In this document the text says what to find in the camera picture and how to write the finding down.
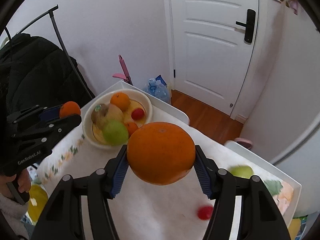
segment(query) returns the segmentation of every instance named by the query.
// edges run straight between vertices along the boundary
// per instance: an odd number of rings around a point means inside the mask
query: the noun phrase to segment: black door handle
[[[256,12],[252,9],[248,9],[247,23],[236,22],[237,25],[245,27],[244,41],[246,41],[247,43],[252,43],[255,20]]]

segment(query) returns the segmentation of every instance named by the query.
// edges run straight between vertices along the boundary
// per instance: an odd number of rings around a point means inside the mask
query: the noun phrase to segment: door panel
[[[258,13],[258,0],[171,0],[171,5],[176,89],[230,114],[253,49],[236,21],[246,22],[249,8]]]

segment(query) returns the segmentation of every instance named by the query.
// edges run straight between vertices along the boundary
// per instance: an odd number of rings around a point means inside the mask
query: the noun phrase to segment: person
[[[7,182],[12,182],[16,175],[7,177],[0,175],[0,210],[15,234],[23,240],[29,240],[33,231],[33,225],[22,222],[22,217],[28,210],[28,203],[20,205],[14,201],[14,197],[7,187]],[[19,192],[28,192],[31,181],[27,169],[24,169],[18,177]]]

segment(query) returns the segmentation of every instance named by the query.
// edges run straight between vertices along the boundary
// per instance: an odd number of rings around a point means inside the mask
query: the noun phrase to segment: metal screw
[[[218,169],[218,173],[220,175],[226,175],[227,174],[227,171],[225,169]]]
[[[256,175],[252,176],[252,180],[255,181],[255,182],[259,182],[260,181],[260,178]]]
[[[62,177],[62,180],[63,180],[63,181],[68,181],[69,179],[71,179],[71,176],[70,176],[70,175],[64,175],[64,176]]]
[[[98,174],[98,175],[102,175],[102,174],[104,174],[106,171],[104,170],[104,169],[98,169],[98,170],[96,170],[96,173]]]

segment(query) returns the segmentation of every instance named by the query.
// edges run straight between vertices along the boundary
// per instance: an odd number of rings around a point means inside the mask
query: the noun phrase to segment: blue water bottle
[[[154,78],[150,78],[149,84],[145,87],[145,92],[168,104],[171,103],[169,90],[160,80],[156,81]]]

